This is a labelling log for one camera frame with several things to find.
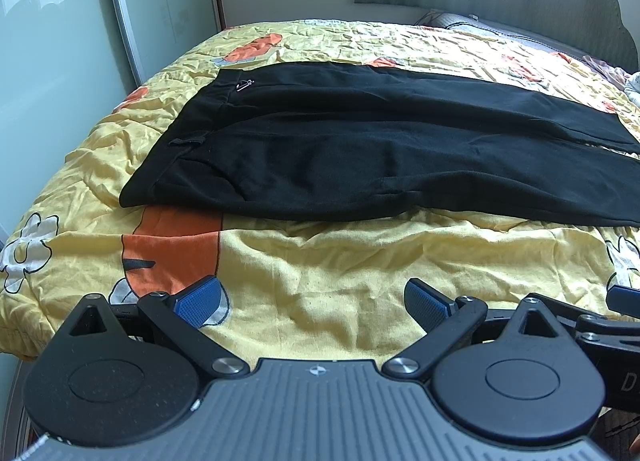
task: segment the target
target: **bed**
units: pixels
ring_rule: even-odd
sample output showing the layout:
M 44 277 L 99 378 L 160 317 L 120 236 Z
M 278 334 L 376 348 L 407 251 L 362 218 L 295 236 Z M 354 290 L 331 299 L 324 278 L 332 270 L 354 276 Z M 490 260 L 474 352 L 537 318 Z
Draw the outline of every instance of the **bed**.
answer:
M 2 351 L 37 357 L 87 293 L 132 303 L 158 289 L 176 293 L 205 275 L 216 275 L 224 293 L 202 332 L 252 365 L 259 357 L 389 358 L 423 334 L 402 302 L 412 277 L 494 308 L 513 308 L 535 291 L 620 317 L 607 309 L 607 288 L 640 287 L 638 229 L 628 226 L 425 208 L 300 222 L 120 206 L 122 188 L 155 142 L 221 69 L 282 62 L 508 84 L 617 116 L 640 140 L 640 110 L 565 53 L 428 26 L 300 20 L 229 28 L 117 105 L 34 200 L 0 255 Z

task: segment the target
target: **black pants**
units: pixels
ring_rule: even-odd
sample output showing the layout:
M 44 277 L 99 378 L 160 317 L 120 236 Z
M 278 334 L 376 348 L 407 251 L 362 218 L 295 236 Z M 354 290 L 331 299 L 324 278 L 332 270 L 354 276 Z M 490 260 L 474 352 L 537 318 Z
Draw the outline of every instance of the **black pants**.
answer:
M 640 226 L 640 152 L 618 117 L 525 89 L 297 62 L 221 70 L 120 195 L 344 221 L 412 206 Z

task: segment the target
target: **white cloth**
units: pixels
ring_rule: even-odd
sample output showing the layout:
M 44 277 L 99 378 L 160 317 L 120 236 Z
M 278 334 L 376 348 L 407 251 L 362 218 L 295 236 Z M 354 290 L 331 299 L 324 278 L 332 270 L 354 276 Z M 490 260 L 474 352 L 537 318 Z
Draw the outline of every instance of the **white cloth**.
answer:
M 626 81 L 625 94 L 629 100 L 640 107 L 640 73 L 636 73 Z

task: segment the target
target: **silver zipper pull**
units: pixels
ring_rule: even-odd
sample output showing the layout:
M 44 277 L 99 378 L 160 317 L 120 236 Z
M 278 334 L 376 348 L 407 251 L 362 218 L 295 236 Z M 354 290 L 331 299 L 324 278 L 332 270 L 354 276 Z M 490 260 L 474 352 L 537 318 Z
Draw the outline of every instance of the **silver zipper pull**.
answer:
M 240 92 L 243 89 L 246 89 L 248 86 L 253 84 L 253 80 L 240 80 L 240 83 L 236 86 L 236 92 Z

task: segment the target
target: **triangular cutout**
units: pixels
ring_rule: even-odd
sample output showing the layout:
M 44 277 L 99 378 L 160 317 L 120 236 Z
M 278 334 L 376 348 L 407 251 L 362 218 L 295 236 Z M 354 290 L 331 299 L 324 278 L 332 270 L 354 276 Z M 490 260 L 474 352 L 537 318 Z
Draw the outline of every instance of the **triangular cutout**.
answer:
M 71 332 L 71 336 L 93 335 L 95 333 L 104 333 L 107 327 L 102 321 L 100 312 L 96 306 L 89 306 L 84 310 L 82 316 L 79 317 L 78 322 Z
M 520 330 L 523 335 L 555 338 L 558 334 L 538 311 L 529 311 Z

